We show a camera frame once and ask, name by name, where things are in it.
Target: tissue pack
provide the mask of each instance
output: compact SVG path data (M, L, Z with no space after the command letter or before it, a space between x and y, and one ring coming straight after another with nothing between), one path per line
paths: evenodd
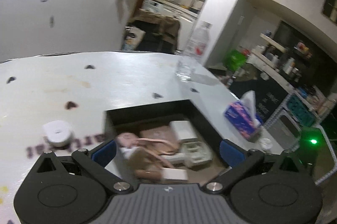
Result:
M230 103L229 107L224 112L224 116L234 125L245 139L251 138L260 130L261 126L257 128L254 126L253 120L241 101ZM256 118L260 124L262 124L262 120L257 114Z

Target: table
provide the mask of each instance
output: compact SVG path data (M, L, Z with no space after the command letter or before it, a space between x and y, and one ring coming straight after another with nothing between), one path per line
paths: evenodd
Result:
M201 65L191 82L181 82L174 73L177 60L163 53L93 52L0 64L0 223L20 223L13 199L45 148L42 125L53 120L71 124L80 142L73 144L73 151L80 145L92 149L103 132L106 110L190 99L223 138L244 149L259 149L223 117L236 100L226 87ZM95 69L85 69L88 65ZM10 77L15 80L6 83ZM78 107L66 110L68 101ZM266 130L262 137L272 140L271 153L282 152ZM113 162L106 168L119 175Z

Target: clear plastic bottle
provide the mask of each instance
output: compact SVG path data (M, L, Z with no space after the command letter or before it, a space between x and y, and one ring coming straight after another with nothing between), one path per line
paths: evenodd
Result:
M176 75L183 81L188 81L200 61L209 42L209 28L211 24L202 22L189 38L177 64Z

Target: bottle on shelf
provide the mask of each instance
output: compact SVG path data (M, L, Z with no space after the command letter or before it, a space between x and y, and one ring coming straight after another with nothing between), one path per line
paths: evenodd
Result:
M193 31L191 37L189 38L176 68L176 75L182 81L188 81L191 79L191 74L200 62L209 42L210 26L210 23L203 21L201 25Z

